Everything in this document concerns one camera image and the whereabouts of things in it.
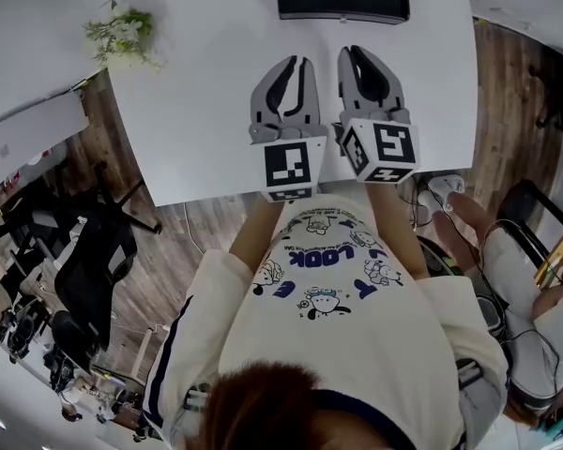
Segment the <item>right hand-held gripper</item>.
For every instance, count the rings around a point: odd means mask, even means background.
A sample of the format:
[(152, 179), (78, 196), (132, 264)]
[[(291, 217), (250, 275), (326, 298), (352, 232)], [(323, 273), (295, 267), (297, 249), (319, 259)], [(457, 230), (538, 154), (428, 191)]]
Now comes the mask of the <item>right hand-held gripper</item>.
[[(418, 128), (411, 124), (403, 87), (379, 57), (343, 47), (338, 57), (342, 133), (337, 142), (360, 183), (398, 185), (419, 169)], [(361, 98), (372, 103), (361, 109)]]

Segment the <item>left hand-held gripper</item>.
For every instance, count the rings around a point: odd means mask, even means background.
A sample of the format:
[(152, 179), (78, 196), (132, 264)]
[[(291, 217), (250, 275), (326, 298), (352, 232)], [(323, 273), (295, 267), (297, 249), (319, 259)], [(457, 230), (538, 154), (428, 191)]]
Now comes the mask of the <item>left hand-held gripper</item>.
[(314, 67), (306, 57), (298, 69), (297, 105), (283, 115), (283, 122), (292, 126), (273, 125), (282, 121), (279, 107), (296, 63), (296, 55), (280, 61), (251, 94), (251, 163), (257, 190), (271, 203), (312, 197), (327, 147), (328, 129), (318, 125), (320, 108)]

